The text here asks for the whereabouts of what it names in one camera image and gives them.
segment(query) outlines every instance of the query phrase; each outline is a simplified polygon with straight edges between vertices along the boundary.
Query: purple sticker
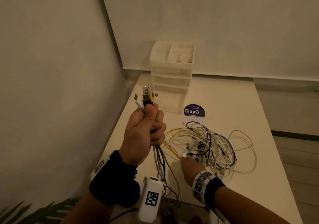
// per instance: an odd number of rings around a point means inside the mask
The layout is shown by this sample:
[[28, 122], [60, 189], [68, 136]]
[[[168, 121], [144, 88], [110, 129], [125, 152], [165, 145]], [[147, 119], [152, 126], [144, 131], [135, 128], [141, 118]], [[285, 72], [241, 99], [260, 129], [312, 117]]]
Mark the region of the purple sticker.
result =
[[197, 104], [190, 104], [184, 108], [184, 115], [192, 117], [205, 117], [205, 110]]

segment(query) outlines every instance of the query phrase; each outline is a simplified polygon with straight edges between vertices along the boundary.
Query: left hand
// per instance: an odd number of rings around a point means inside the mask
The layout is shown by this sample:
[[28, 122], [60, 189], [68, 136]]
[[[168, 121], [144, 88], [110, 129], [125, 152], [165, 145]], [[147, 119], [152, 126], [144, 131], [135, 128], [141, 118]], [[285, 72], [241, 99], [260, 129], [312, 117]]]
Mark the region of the left hand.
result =
[[126, 125], [122, 146], [119, 149], [124, 163], [141, 164], [148, 156], [151, 146], [160, 146], [163, 143], [166, 130], [163, 118], [164, 113], [158, 110], [157, 104], [147, 104], [145, 112], [138, 108], [132, 113]]

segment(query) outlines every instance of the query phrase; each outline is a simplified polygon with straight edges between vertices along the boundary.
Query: white table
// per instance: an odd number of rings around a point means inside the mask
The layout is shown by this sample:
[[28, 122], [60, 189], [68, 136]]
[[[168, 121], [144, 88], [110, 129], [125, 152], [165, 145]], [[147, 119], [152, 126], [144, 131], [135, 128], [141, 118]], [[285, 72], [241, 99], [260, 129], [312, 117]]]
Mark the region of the white table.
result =
[[[134, 95], [141, 95], [145, 85], [152, 85], [150, 73], [147, 72], [143, 72], [138, 79], [101, 158], [120, 148], [126, 123], [137, 107]], [[302, 223], [253, 81], [195, 76], [184, 106], [188, 104], [198, 104], [205, 109], [205, 125], [210, 129], [225, 137], [232, 130], [238, 129], [245, 132], [254, 143], [256, 169], [249, 174], [234, 173], [226, 186], [272, 210], [291, 224]], [[182, 115], [164, 112], [167, 131], [182, 127], [181, 121]], [[240, 142], [232, 142], [232, 145], [234, 149], [244, 147]], [[166, 153], [171, 156], [167, 156], [168, 161], [180, 184], [180, 201], [201, 205], [192, 197], [191, 188], [184, 181], [180, 162], [169, 151]], [[249, 149], [237, 152], [236, 157], [237, 170], [247, 171], [254, 165], [254, 155]], [[146, 175], [157, 176], [153, 150], [137, 170], [138, 181], [142, 181]], [[177, 191], [177, 184], [170, 171], [166, 172], [166, 179]]]

